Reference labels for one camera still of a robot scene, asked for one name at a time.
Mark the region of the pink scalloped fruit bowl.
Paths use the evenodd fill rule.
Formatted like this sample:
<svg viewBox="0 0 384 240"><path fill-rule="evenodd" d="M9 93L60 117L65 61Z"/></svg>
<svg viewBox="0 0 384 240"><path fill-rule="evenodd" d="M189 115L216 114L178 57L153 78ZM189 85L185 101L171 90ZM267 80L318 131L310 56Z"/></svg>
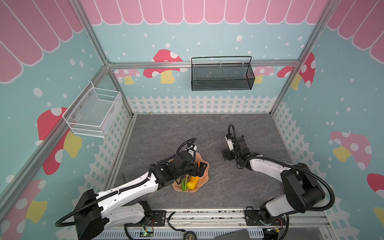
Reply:
<svg viewBox="0 0 384 240"><path fill-rule="evenodd" d="M209 180L210 164L207 161L203 160L203 158L201 157L200 153L197 153L196 162L197 163L205 163L205 164L207 164L207 167L205 169L205 172L204 172L203 176L200 177L199 180L197 181L197 184L196 184L195 188L194 189L187 188L185 193L194 193L194 192L198 191ZM181 184L177 184L176 181L173 182L172 187L173 187L173 189L175 191L182 192L182 185Z"/></svg>

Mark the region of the yellow orange squash fruit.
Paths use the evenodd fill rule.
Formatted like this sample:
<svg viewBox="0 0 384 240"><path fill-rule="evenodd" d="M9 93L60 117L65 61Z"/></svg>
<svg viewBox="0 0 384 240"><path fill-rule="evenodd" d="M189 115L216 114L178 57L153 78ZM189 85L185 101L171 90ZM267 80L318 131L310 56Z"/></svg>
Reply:
<svg viewBox="0 0 384 240"><path fill-rule="evenodd" d="M200 177L191 177L186 184L187 189L194 190L199 180Z"/></svg>

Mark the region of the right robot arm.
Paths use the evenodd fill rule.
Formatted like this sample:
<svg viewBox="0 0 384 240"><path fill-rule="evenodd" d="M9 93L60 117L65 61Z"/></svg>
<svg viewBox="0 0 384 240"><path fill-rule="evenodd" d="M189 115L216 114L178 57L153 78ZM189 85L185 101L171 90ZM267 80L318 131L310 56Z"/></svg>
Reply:
<svg viewBox="0 0 384 240"><path fill-rule="evenodd" d="M325 211L333 207L336 196L330 185L312 173L306 164L286 164L258 153L250 152L243 136L226 135L228 148L225 160L236 161L238 169L248 169L272 177L282 183L284 194L260 206L257 213L261 224L295 213Z"/></svg>

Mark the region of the pink dragon fruit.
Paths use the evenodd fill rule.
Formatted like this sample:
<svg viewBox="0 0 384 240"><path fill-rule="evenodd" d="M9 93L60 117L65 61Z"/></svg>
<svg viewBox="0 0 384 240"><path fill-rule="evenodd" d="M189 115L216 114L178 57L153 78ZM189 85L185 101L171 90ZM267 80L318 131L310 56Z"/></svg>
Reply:
<svg viewBox="0 0 384 240"><path fill-rule="evenodd" d="M187 184L188 184L188 181L189 181L189 176L186 175L182 182L181 182L181 189L182 189L182 192L185 192L187 190Z"/></svg>

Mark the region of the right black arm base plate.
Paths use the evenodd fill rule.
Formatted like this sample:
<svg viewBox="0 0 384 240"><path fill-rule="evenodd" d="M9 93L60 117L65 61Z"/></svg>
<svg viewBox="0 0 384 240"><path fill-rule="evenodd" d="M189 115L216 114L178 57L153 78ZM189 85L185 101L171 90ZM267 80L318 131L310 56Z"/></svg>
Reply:
<svg viewBox="0 0 384 240"><path fill-rule="evenodd" d="M284 215L279 215L277 217L271 217L268 214L260 210L254 209L245 209L244 210L245 221L247 226L285 226L286 217Z"/></svg>

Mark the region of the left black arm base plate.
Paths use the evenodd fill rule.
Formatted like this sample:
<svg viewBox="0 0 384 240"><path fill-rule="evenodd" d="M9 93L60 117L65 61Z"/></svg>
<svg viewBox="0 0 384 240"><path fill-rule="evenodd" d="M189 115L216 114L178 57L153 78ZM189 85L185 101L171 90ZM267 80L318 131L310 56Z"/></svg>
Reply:
<svg viewBox="0 0 384 240"><path fill-rule="evenodd" d="M142 220L136 224L128 223L125 224L127 227L164 227L166 224L166 211L153 211L152 214L145 215Z"/></svg>

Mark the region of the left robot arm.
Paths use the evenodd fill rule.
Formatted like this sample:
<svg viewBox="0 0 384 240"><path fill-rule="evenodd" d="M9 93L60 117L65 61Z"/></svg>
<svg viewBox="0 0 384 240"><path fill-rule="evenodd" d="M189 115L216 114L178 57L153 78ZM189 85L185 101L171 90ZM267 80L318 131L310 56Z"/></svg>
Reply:
<svg viewBox="0 0 384 240"><path fill-rule="evenodd" d="M144 201L135 204L127 215L120 215L118 209L146 194L179 184L186 176L202 177L208 165L196 161L196 140L185 141L172 156L149 165L148 171L135 180L107 191L84 192L74 210L58 219L55 226L75 226L79 240L92 240L114 225L147 223L152 211Z"/></svg>

